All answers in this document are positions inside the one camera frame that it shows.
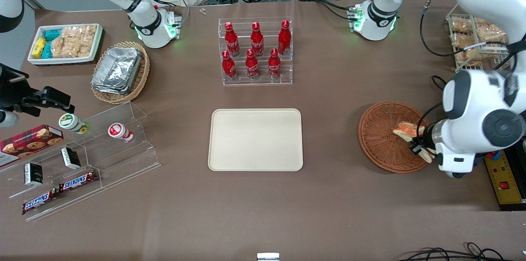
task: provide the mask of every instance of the foil container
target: foil container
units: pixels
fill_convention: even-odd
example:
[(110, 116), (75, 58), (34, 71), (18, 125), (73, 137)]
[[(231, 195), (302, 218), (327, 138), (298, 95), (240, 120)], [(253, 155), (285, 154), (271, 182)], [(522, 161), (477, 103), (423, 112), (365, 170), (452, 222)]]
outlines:
[(137, 49), (113, 47), (104, 55), (91, 85), (110, 94), (128, 94), (140, 62), (141, 52)]

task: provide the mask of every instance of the yellow panel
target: yellow panel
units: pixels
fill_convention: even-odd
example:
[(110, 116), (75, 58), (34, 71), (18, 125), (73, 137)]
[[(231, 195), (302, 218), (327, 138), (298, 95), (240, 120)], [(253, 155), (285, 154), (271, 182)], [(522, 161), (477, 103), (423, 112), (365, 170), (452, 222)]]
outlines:
[[(513, 178), (513, 174), (511, 173), (506, 154), (503, 150), (501, 150), (500, 155), (500, 158), (497, 160), (484, 158), (494, 186), (498, 203), (501, 205), (522, 203), (521, 194), (517, 188), (517, 183)], [(501, 182), (506, 182), (509, 186), (509, 189), (502, 189)]]

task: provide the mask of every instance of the acrylic display stand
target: acrylic display stand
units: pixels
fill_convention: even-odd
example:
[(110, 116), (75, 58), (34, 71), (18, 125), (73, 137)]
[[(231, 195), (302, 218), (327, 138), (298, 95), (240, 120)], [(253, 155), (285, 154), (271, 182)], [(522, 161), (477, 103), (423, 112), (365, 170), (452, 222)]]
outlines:
[[(23, 217), (26, 221), (36, 221), (58, 212), (74, 203), (87, 199), (98, 192), (116, 186), (158, 166), (155, 149), (144, 134), (140, 119), (146, 114), (131, 102), (113, 107), (107, 111), (84, 119), (90, 124), (85, 135), (62, 130), (64, 142), (38, 152), (26, 159), (14, 162), (0, 170), (0, 184), (8, 190), (10, 202), (20, 208), (30, 201), (90, 170), (96, 170), (99, 179), (88, 182), (60, 194), (60, 197), (30, 210)], [(107, 130), (114, 122), (120, 122), (131, 130), (134, 139), (129, 143), (111, 138)], [(69, 169), (64, 165), (60, 149), (69, 147), (79, 156), (82, 167)], [(44, 183), (41, 186), (24, 185), (24, 165), (26, 163), (42, 165)]]
[[(281, 59), (281, 77), (272, 80), (268, 73), (268, 59), (270, 58), (270, 50), (278, 48), (278, 34), (281, 30), (281, 22), (286, 19), (291, 22), (289, 29), (291, 30), (291, 51), (288, 55), (279, 55)], [(250, 42), (250, 35), (252, 34), (252, 23), (257, 21), (260, 25), (261, 34), (263, 34), (263, 42), (265, 50), (261, 57), (258, 57), (259, 79), (251, 80), (247, 74), (247, 67), (245, 60), (247, 58), (247, 50), (252, 47)], [(225, 72), (222, 70), (221, 52), (227, 50), (225, 43), (225, 23), (231, 22), (233, 30), (238, 36), (239, 47), (241, 53), (238, 57), (232, 57), (235, 62), (235, 69), (238, 74), (236, 81), (227, 81)], [(291, 17), (271, 17), (271, 18), (229, 18), (219, 19), (218, 27), (219, 37), (219, 66), (221, 69), (221, 76), (223, 85), (286, 85), (293, 83), (293, 21)]]

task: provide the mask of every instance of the red button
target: red button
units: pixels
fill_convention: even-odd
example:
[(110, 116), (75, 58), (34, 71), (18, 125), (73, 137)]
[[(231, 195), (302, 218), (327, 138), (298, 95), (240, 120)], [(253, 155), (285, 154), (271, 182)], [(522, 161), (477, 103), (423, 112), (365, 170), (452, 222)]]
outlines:
[(501, 182), (500, 183), (500, 189), (509, 189), (510, 186), (507, 182)]

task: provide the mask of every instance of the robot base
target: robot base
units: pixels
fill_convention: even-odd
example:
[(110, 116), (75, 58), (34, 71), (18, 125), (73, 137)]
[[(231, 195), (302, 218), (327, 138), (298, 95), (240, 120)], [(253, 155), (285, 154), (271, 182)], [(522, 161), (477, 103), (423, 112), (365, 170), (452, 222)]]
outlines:
[(357, 32), (365, 39), (378, 41), (386, 38), (387, 34), (393, 30), (396, 17), (390, 23), (385, 21), (385, 26), (378, 27), (376, 22), (374, 22), (368, 14), (367, 9), (371, 3), (371, 0), (367, 0), (362, 4), (357, 4), (354, 7), (349, 8), (347, 11), (347, 17), (349, 18), (351, 32)]
[(159, 8), (158, 12), (161, 14), (161, 24), (151, 35), (143, 35), (137, 30), (137, 27), (135, 27), (139, 39), (150, 48), (161, 48), (171, 40), (178, 39), (181, 30), (180, 15), (176, 16), (173, 12), (167, 12), (163, 8)]

